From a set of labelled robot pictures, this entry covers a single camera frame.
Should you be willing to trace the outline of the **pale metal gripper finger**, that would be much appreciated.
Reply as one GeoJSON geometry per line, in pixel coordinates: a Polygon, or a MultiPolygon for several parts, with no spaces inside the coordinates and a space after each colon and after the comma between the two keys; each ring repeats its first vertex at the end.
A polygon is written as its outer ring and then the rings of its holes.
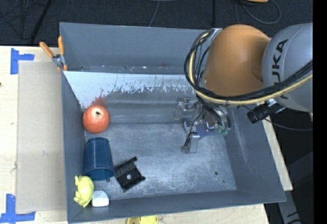
{"type": "Polygon", "coordinates": [[[174,109],[174,119],[179,120],[190,117],[196,105],[196,100],[191,97],[178,98],[174,109]]]}
{"type": "Polygon", "coordinates": [[[186,137],[185,143],[180,147],[183,154],[196,153],[200,135],[196,132],[191,132],[186,137]]]}

